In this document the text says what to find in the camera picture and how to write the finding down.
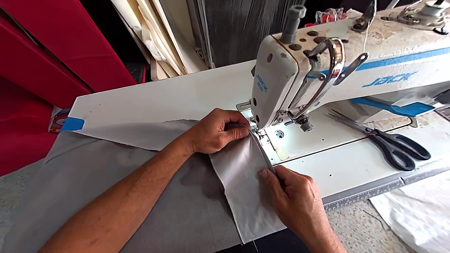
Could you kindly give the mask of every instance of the thread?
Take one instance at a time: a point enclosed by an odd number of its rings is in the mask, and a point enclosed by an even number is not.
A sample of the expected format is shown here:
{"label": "thread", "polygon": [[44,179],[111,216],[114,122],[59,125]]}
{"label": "thread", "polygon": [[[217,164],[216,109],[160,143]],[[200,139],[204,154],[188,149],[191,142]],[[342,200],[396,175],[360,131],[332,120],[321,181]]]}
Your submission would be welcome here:
{"label": "thread", "polygon": [[363,53],[365,52],[365,45],[367,43],[367,37],[369,36],[369,27],[372,25],[375,19],[375,15],[377,14],[377,0],[373,0],[373,19],[370,21],[370,24],[367,26],[366,29],[366,35],[364,38],[364,44],[363,44]]}

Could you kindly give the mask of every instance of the human hand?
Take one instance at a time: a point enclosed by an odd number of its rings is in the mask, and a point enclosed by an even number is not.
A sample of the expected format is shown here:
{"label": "human hand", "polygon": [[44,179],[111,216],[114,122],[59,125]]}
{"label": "human hand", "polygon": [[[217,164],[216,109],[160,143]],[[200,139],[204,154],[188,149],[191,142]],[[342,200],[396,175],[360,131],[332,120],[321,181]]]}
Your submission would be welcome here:
{"label": "human hand", "polygon": [[346,252],[334,234],[325,213],[319,188],[312,177],[278,165],[280,180],[268,169],[259,172],[272,193],[272,202],[280,220],[298,235],[311,252]]}
{"label": "human hand", "polygon": [[[224,131],[225,123],[238,122],[245,127],[232,128]],[[250,123],[238,111],[214,109],[195,126],[187,130],[182,136],[192,152],[211,154],[221,150],[232,140],[247,137]]]}

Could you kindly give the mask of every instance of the red cloth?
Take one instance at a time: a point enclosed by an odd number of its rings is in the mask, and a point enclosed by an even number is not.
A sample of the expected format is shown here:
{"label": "red cloth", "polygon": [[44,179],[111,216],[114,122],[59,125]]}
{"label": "red cloth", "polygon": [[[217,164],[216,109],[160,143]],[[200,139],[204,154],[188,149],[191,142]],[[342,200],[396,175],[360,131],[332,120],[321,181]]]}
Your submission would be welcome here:
{"label": "red cloth", "polygon": [[94,91],[136,84],[78,0],[0,0],[0,6]]}
{"label": "red cloth", "polygon": [[60,108],[71,108],[76,97],[90,93],[63,65],[1,17],[0,76]]}
{"label": "red cloth", "polygon": [[56,139],[47,131],[53,106],[0,77],[0,176],[44,158]]}

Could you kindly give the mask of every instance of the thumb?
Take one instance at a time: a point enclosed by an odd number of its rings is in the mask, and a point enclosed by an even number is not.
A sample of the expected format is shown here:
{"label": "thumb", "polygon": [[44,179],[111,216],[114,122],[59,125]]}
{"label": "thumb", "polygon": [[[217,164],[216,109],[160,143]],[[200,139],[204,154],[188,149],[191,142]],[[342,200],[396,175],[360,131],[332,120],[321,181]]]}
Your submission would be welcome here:
{"label": "thumb", "polygon": [[259,171],[259,176],[264,180],[265,184],[270,188],[272,192],[272,198],[281,199],[286,193],[281,188],[280,181],[277,176],[268,169]]}
{"label": "thumb", "polygon": [[248,129],[246,127],[235,127],[225,131],[225,138],[227,142],[238,140],[248,136]]}

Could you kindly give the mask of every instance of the metal ruler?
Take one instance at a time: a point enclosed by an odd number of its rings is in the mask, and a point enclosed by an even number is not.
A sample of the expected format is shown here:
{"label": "metal ruler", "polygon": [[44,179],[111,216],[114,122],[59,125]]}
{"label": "metal ruler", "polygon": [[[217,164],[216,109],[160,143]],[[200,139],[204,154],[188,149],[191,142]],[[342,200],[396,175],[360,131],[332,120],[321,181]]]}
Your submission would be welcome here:
{"label": "metal ruler", "polygon": [[329,212],[386,193],[402,186],[409,185],[447,170],[450,170],[450,167],[428,171],[415,169],[411,172],[399,172],[395,175],[322,198],[322,201],[324,203],[325,210]]}

